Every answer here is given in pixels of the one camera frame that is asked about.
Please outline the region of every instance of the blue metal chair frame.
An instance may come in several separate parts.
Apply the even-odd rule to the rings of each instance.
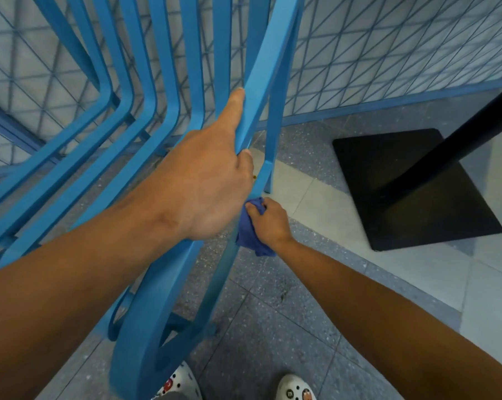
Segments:
[[[91,108],[0,183],[0,203],[108,107],[114,105],[115,110],[0,218],[0,248],[2,248],[0,268],[38,247],[41,239],[125,148],[137,137],[143,136],[145,143],[73,227],[86,222],[112,205],[147,160],[156,154],[160,146],[171,136],[180,112],[178,81],[173,59],[169,57],[173,56],[173,50],[166,0],[148,0],[150,11],[153,12],[155,43],[160,56],[168,101],[164,122],[148,138],[145,137],[147,134],[145,129],[155,115],[157,101],[136,0],[119,0],[119,2],[145,98],[143,111],[137,118],[132,117],[130,113],[134,102],[134,90],[108,0],[93,0],[93,4],[116,68],[121,87],[121,100],[113,92],[113,84],[83,0],[68,0],[68,2],[86,50],[54,0],[34,1],[90,81],[94,85],[97,84],[100,97]],[[245,64],[246,101],[235,138],[236,152],[249,146],[269,96],[265,161],[250,198],[258,197],[264,190],[271,192],[272,189],[272,174],[282,114],[303,12],[303,0],[276,0],[271,19],[268,20],[270,1],[249,1]],[[188,132],[200,129],[205,119],[200,15],[198,0],[180,0],[180,3],[183,6],[181,17],[192,104]],[[218,116],[227,103],[231,90],[232,0],[213,0],[213,18],[214,91]],[[14,235],[41,209],[49,197],[123,123],[129,126],[114,144],[106,149],[23,233],[15,237]],[[194,347],[203,338],[215,333],[215,326],[209,321],[238,253],[235,244],[236,233],[234,230],[229,238],[227,248],[193,321],[172,313],[172,309],[203,244],[199,241],[185,240],[177,244],[150,265],[136,293],[132,294],[126,289],[108,309],[98,323],[97,329],[110,340],[116,341],[110,382],[118,395],[127,400],[151,398]],[[118,309],[126,309],[126,313],[116,319]],[[177,332],[177,335],[166,342],[172,331]]]

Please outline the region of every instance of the left hand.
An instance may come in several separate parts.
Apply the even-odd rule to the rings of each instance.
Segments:
[[[181,238],[219,233],[241,210],[253,187],[249,150],[234,152],[245,92],[235,90],[211,126],[189,132],[124,201],[176,226]]]

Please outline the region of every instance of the cleaning rag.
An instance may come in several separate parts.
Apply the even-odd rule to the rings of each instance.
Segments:
[[[262,215],[266,211],[266,208],[262,205],[264,199],[262,197],[250,199],[247,202],[255,205],[255,208],[259,210]],[[266,244],[261,242],[255,233],[255,228],[251,222],[246,206],[242,208],[242,213],[240,215],[240,221],[238,222],[238,235],[236,236],[236,244],[241,247],[246,247],[255,251],[257,257],[267,255],[269,257],[276,256],[274,250],[269,248]]]

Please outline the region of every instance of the right hand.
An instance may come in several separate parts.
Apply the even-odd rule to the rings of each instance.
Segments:
[[[246,210],[259,240],[277,251],[279,244],[294,241],[288,224],[288,215],[280,203],[273,199],[264,198],[263,205],[266,208],[263,215],[251,203],[246,204]]]

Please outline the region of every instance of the blue geometric wall pattern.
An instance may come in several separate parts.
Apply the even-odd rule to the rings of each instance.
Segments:
[[[73,24],[67,2],[56,0]],[[105,60],[117,79],[85,0]],[[137,98],[143,97],[117,0],[110,0]],[[200,0],[207,123],[214,119],[212,2]],[[165,114],[164,85],[146,0],[138,0],[159,97],[156,129]],[[188,124],[190,97],[178,0],[168,0],[182,111],[176,133]],[[233,0],[233,87],[242,84],[248,0]],[[502,0],[305,0],[285,116],[346,107],[449,87],[502,79]],[[0,0],[0,107],[42,140],[49,140],[87,109],[98,92],[58,42],[32,0]],[[111,113],[72,141],[71,151]],[[267,117],[267,109],[261,119]],[[102,147],[121,134],[119,128]],[[0,135],[0,166],[28,154]]]

